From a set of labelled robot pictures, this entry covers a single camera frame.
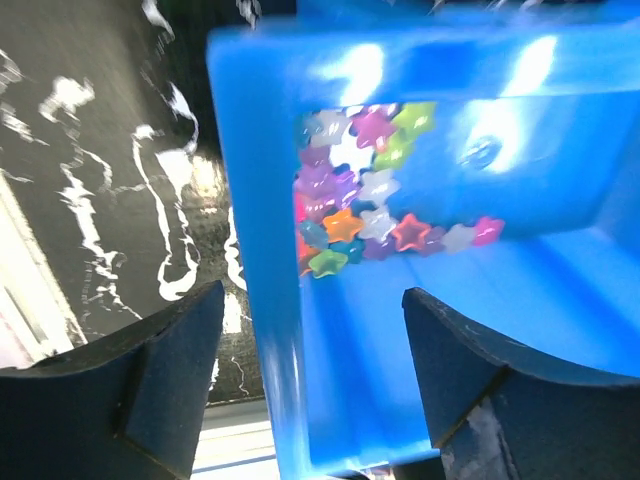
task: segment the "purple star bead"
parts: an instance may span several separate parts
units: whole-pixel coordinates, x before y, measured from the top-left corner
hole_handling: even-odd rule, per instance
[[[364,241],[364,257],[370,260],[384,260],[396,251],[396,239],[388,235],[382,243],[368,238]]]
[[[428,256],[434,253],[442,252],[444,245],[442,244],[442,236],[447,231],[442,227],[433,227],[424,237],[424,247],[420,250],[420,255]]]
[[[333,198],[335,206],[339,210],[344,210],[353,202],[360,193],[360,185],[356,181],[356,175],[351,170],[335,176],[335,191]]]
[[[336,176],[333,174],[333,167],[328,163],[315,168],[303,165],[298,171],[294,187],[297,192],[314,200],[332,194],[336,190]]]
[[[378,111],[353,117],[353,125],[358,131],[358,148],[382,147],[396,131],[396,127]]]
[[[331,147],[325,145],[324,147],[307,147],[304,150],[298,152],[300,161],[303,165],[309,165],[310,167],[319,167],[324,163],[329,163],[329,154],[331,153]]]
[[[304,211],[307,218],[313,223],[322,223],[322,219],[331,212],[335,205],[336,201],[333,195],[327,195],[317,200],[305,198]]]

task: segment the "blue plastic tray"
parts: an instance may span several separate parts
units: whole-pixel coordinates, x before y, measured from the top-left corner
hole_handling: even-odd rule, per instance
[[[560,358],[640,375],[633,24],[265,22],[215,35],[208,64],[282,478],[429,451],[400,306],[407,288]],[[518,148],[503,168],[468,170],[444,139],[465,131],[456,118],[482,117],[467,115],[469,104],[493,99],[511,112],[505,138],[517,135]],[[438,102],[438,126],[396,172],[393,214],[446,227],[489,214],[506,220],[503,239],[300,279],[300,115],[414,101]]]

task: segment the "black marbled wall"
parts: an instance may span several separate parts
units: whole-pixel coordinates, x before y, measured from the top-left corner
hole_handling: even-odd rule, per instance
[[[187,3],[3,0],[0,173],[87,340],[221,278],[210,400],[259,397],[204,67],[220,15]]]

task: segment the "pile of star beads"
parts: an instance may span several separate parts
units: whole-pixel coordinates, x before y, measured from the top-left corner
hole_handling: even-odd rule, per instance
[[[474,227],[449,231],[420,222],[412,213],[391,217],[387,199],[400,189],[393,170],[413,153],[413,142],[433,130],[435,103],[355,108],[348,116],[323,110],[300,118],[298,147],[302,167],[294,182],[300,275],[335,275],[362,258],[384,260],[398,251],[422,255],[456,253],[498,239],[504,222],[482,217]],[[362,170],[367,170],[360,177]],[[354,215],[354,201],[374,210]]]

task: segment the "orange star bead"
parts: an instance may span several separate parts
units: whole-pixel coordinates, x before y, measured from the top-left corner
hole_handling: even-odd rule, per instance
[[[396,238],[396,250],[399,252],[410,248],[422,250],[429,230],[431,226],[419,221],[413,213],[405,215],[402,222],[391,231],[391,235]]]
[[[322,220],[329,242],[351,242],[360,230],[364,228],[364,221],[351,214],[351,208],[340,210],[334,215],[325,217]]]

